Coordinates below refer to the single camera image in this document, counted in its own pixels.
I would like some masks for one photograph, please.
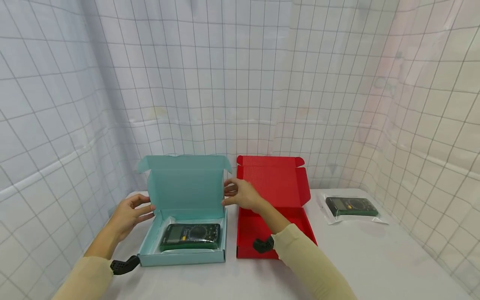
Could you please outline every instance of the teal box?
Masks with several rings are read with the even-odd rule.
[[[223,200],[223,170],[231,173],[225,156],[145,156],[138,172],[150,170],[147,189],[155,218],[140,246],[142,266],[205,264],[225,261],[227,210]],[[159,243],[169,220],[177,223],[219,223],[220,248],[160,252]]]

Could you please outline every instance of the red box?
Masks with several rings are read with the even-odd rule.
[[[307,172],[299,168],[301,157],[239,156],[237,178],[250,182],[290,222],[295,223],[315,244],[315,236],[303,210],[310,200]],[[239,208],[237,258],[278,259],[275,251],[263,254],[253,248],[255,239],[266,240],[272,232],[251,210]]]

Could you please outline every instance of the digital multimeter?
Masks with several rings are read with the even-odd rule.
[[[173,249],[218,249],[220,224],[170,224],[160,242],[160,251]]]
[[[365,198],[328,197],[325,200],[334,216],[377,216],[375,206]]]

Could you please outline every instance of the hand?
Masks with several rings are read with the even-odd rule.
[[[224,186],[224,195],[230,197],[222,201],[224,206],[237,204],[241,208],[251,209],[253,212],[259,213],[261,206],[267,203],[255,188],[245,180],[230,178],[225,181]]]
[[[117,242],[124,240],[135,225],[154,217],[152,213],[155,210],[154,205],[135,209],[144,203],[150,203],[150,197],[136,194],[122,200],[117,206],[110,221],[105,225],[105,229],[110,230],[110,232],[113,231],[113,234],[117,237]]]

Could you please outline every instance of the box flap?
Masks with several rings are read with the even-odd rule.
[[[237,178],[250,182],[275,207],[301,207],[310,200],[301,157],[238,156]]]
[[[225,156],[145,156],[138,172],[150,170],[147,188],[154,211],[206,210],[223,213]]]

